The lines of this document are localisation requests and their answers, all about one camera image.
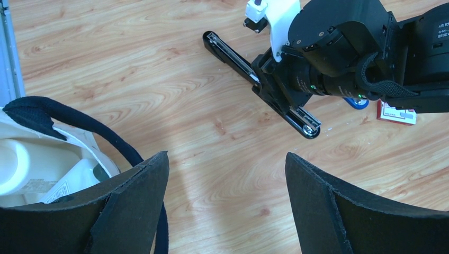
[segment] white bottle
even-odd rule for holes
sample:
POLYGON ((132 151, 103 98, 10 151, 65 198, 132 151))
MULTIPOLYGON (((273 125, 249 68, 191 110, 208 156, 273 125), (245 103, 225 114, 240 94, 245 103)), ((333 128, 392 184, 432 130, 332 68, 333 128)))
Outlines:
POLYGON ((69 150, 0 139, 0 195, 46 193, 79 160, 69 150))
POLYGON ((94 168, 99 166, 94 159, 80 160, 39 202, 51 203, 60 197, 82 191, 98 184, 94 168))

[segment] wood grain surface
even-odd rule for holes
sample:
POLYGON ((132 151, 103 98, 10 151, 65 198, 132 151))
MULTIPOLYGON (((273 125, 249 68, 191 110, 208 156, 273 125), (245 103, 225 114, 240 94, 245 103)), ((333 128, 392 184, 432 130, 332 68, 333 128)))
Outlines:
MULTIPOLYGON (((445 2, 382 1, 398 20, 445 2)), ((306 109, 322 121, 322 134, 304 139, 203 46, 212 30, 250 61, 266 51, 268 30, 242 26, 246 1, 10 5, 27 95, 91 115, 144 158, 168 151, 170 253, 300 253, 287 152, 381 196, 449 210, 449 115, 423 114, 403 126, 376 120, 373 102, 356 111, 316 96, 306 109)))

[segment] red and white box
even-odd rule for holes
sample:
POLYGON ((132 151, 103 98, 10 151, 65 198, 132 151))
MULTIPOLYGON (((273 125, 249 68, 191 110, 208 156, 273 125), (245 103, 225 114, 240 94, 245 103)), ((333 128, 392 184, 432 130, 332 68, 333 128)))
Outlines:
POLYGON ((415 125, 417 114, 414 110, 397 110, 381 100, 378 101, 378 120, 415 125))

